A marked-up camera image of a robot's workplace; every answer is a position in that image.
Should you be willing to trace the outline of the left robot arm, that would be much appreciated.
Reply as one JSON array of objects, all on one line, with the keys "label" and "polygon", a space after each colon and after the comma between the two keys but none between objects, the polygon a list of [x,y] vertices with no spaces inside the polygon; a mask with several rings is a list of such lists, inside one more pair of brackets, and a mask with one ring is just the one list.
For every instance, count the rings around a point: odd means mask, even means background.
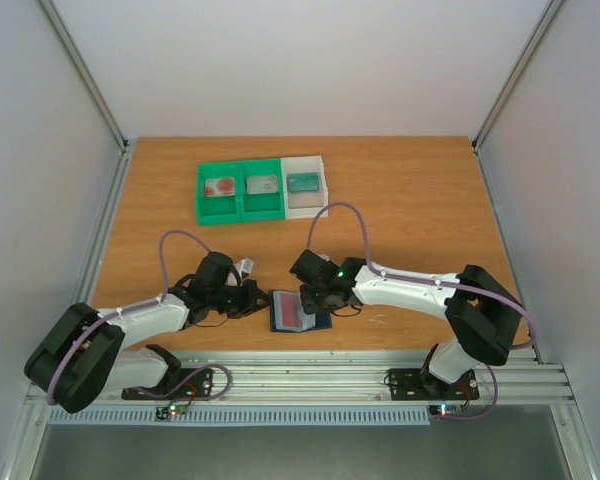
[{"label": "left robot arm", "polygon": [[268,305],[248,273],[229,256],[210,252],[194,273],[155,298],[115,309],[71,305],[30,355],[24,374],[68,413],[117,390],[173,399],[193,374],[150,338],[196,326],[211,312],[240,319]]}]

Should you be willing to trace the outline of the dark blue card holder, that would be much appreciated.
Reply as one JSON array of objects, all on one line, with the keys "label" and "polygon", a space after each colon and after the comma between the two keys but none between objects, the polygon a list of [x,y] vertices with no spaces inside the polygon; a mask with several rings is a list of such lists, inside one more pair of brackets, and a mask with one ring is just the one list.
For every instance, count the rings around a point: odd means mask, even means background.
[{"label": "dark blue card holder", "polygon": [[273,333],[306,333],[332,328],[328,313],[306,314],[300,294],[290,291],[269,292],[269,326]]}]

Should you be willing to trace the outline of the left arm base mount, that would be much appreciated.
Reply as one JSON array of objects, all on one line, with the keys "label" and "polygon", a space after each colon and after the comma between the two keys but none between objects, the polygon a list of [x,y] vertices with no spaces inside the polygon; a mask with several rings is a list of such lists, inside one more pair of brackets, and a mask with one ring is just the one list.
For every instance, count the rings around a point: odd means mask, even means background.
[{"label": "left arm base mount", "polygon": [[127,388],[121,398],[126,401],[173,400],[190,397],[209,398],[213,389],[214,371],[212,368],[181,369],[169,373],[166,379],[155,387]]}]

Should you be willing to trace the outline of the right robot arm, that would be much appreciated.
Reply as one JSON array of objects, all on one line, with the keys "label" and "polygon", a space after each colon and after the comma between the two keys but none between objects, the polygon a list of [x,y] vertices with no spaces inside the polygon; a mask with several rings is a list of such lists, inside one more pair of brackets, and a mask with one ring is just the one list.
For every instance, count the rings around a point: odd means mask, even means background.
[{"label": "right robot arm", "polygon": [[480,364],[505,365],[524,317],[509,292],[475,265],[459,274],[424,274],[356,257],[338,265],[306,249],[290,273],[301,282],[307,314],[380,305],[447,321],[452,339],[432,347],[418,375],[420,388],[431,398],[447,394]]}]

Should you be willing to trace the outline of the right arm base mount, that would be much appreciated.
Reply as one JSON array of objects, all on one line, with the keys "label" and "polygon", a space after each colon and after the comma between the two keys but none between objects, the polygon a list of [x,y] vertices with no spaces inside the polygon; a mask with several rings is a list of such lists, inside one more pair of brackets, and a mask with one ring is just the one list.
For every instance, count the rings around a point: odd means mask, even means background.
[{"label": "right arm base mount", "polygon": [[480,398],[478,382],[473,370],[463,374],[451,386],[426,387],[417,368],[389,369],[384,377],[393,401],[473,401]]}]

